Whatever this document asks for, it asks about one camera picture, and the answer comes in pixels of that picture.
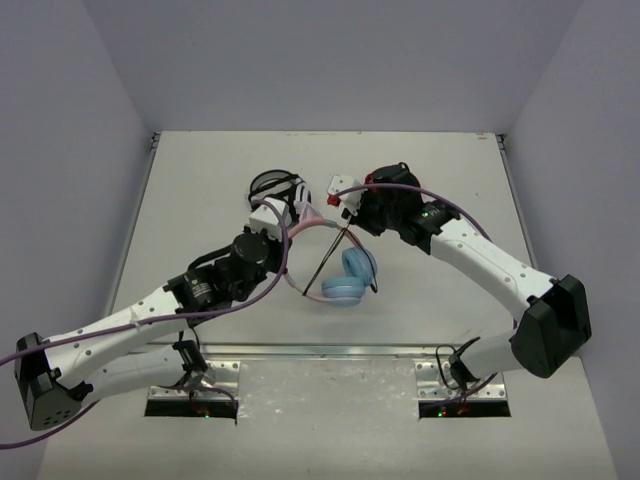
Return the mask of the pink blue cat-ear headphones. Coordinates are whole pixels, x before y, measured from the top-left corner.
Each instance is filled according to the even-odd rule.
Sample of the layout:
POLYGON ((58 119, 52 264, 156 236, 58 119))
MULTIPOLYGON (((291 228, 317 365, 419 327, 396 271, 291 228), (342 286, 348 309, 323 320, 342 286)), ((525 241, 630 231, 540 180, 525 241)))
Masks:
POLYGON ((317 273, 305 287, 296 283, 291 274, 285 271, 284 279, 287 284, 300 293, 303 297, 318 303, 325 303, 336 307, 354 307, 360 304, 366 291, 378 292, 378 266, 374 255, 364 247, 361 241, 348 228, 340 226, 333 220, 326 219, 308 201, 298 202, 298 222, 289 229, 289 239, 297 234, 314 227, 326 227, 339 231, 336 239, 323 257, 317 273), (343 239, 351 242, 352 246, 341 254, 341 263, 344 270, 342 277, 329 278, 322 281, 319 293, 313 293, 311 286, 317 279, 326 261, 335 252, 343 239))

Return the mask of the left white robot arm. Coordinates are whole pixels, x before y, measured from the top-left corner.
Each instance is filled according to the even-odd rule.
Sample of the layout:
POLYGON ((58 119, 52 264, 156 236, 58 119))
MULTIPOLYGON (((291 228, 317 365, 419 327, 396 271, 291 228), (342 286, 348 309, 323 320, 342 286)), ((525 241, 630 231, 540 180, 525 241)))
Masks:
POLYGON ((143 354, 137 348, 254 302, 256 287, 283 273, 287 251, 279 225, 247 226, 221 257, 188 268, 133 305, 74 332, 20 338, 14 376, 30 429, 57 429, 120 393, 196 384, 208 366, 195 341, 143 354))

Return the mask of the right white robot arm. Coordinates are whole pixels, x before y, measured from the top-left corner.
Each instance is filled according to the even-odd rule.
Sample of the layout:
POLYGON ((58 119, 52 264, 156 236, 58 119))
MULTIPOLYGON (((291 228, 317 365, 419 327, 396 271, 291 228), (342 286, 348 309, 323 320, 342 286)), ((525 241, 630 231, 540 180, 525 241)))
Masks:
POLYGON ((453 351, 450 376, 460 390, 500 372, 524 369, 551 377, 592 336, 586 289, 575 276, 555 278, 500 249, 452 203, 429 194, 404 163, 378 168, 356 194, 355 224, 449 264, 512 317, 503 334, 477 337, 453 351))

